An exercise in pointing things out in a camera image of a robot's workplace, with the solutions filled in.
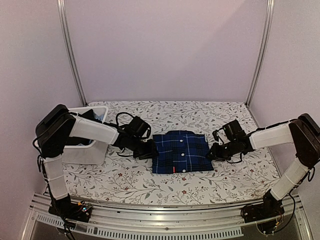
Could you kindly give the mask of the blue plaid long sleeve shirt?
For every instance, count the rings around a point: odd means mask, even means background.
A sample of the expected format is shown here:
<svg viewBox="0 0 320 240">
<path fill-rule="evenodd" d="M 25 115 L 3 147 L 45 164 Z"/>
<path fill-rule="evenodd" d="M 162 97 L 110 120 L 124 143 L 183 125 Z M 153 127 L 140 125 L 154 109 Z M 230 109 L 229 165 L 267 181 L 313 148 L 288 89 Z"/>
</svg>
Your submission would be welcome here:
<svg viewBox="0 0 320 240">
<path fill-rule="evenodd" d="M 204 134 L 188 130 L 172 130 L 154 134 L 158 155 L 152 158 L 154 174 L 175 174 L 213 171 L 212 161 L 206 158 L 209 144 Z"/>
</svg>

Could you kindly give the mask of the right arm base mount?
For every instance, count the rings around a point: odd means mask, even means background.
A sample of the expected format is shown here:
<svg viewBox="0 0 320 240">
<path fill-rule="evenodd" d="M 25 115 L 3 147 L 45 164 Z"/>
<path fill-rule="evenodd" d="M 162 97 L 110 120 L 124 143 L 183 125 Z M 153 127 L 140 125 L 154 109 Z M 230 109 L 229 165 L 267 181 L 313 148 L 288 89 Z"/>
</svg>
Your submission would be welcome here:
<svg viewBox="0 0 320 240">
<path fill-rule="evenodd" d="M 247 204 L 240 215 L 245 223 L 257 222 L 257 229 L 264 235 L 271 235 L 276 232 L 284 220 L 284 207 L 281 200 L 264 198 L 263 203 Z"/>
</svg>

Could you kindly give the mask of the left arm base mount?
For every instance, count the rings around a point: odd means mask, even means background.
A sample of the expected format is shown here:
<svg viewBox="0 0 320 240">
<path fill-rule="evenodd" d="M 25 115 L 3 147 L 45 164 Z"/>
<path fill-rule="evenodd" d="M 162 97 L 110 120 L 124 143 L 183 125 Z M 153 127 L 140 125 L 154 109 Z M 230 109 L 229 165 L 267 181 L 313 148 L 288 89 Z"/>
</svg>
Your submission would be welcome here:
<svg viewBox="0 0 320 240">
<path fill-rule="evenodd" d="M 91 218 L 92 210 L 93 206 L 91 203 L 86 203 L 84 201 L 73 203 L 68 195 L 59 200 L 53 199 L 48 213 L 58 216 L 63 220 L 75 220 L 88 223 Z"/>
</svg>

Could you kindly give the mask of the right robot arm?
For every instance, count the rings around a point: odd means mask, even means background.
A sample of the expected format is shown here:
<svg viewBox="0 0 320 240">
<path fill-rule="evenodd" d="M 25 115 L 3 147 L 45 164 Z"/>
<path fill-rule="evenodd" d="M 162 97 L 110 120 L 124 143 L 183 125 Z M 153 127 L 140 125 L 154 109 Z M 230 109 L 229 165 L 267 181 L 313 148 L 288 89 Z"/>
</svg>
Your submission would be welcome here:
<svg viewBox="0 0 320 240">
<path fill-rule="evenodd" d="M 212 161 L 228 161 L 234 155 L 241 156 L 260 149 L 277 150 L 278 166 L 287 167 L 280 179 L 268 190 L 266 200 L 259 206 L 258 213 L 262 218 L 269 218 L 278 210 L 278 203 L 291 190 L 297 188 L 308 172 L 320 161 L 320 127 L 308 114 L 278 122 L 273 125 L 257 128 L 245 133 L 238 120 L 233 120 L 221 127 L 227 142 L 223 142 L 219 132 L 212 134 L 216 142 L 206 154 Z"/>
</svg>

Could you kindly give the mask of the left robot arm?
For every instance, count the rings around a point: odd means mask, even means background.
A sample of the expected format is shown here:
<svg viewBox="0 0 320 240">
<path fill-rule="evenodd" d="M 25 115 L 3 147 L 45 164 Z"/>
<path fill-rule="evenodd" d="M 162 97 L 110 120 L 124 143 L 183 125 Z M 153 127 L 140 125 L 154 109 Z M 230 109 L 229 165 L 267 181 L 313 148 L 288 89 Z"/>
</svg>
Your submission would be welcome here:
<svg viewBox="0 0 320 240">
<path fill-rule="evenodd" d="M 151 126 L 138 116 L 129 123 L 104 122 L 91 108 L 84 113 L 73 112 L 59 104 L 35 128 L 32 146 L 38 151 L 38 168 L 43 172 L 55 209 L 63 216 L 74 213 L 69 202 L 63 173 L 63 154 L 66 147 L 91 147 L 93 142 L 132 151 L 135 159 L 152 159 L 158 155 L 152 139 Z"/>
</svg>

